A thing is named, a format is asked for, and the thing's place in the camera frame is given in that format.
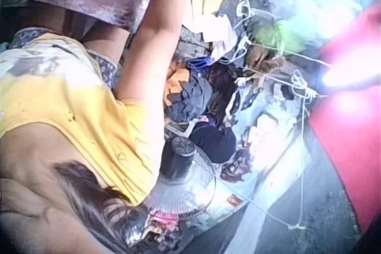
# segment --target dark hair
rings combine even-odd
[[[55,164],[54,169],[71,207],[91,234],[114,253],[132,253],[127,240],[143,230],[146,213],[127,206],[129,199],[112,187],[102,188],[79,162]]]

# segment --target woman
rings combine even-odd
[[[38,8],[0,54],[0,223],[20,252],[129,252],[125,216],[158,176],[184,9],[150,1],[114,95],[122,29],[97,23],[81,44],[61,36],[65,11]]]

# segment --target yellow shirt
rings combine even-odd
[[[155,185],[163,113],[115,100],[79,42],[45,34],[1,53],[0,91],[0,136],[27,123],[50,124],[133,205]]]

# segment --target raised arm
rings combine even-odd
[[[162,107],[165,78],[179,41],[184,10],[185,0],[150,1],[126,57],[117,99]]]

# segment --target bright light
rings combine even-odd
[[[368,46],[345,55],[323,76],[323,83],[331,87],[348,86],[381,74],[381,60],[377,49]]]

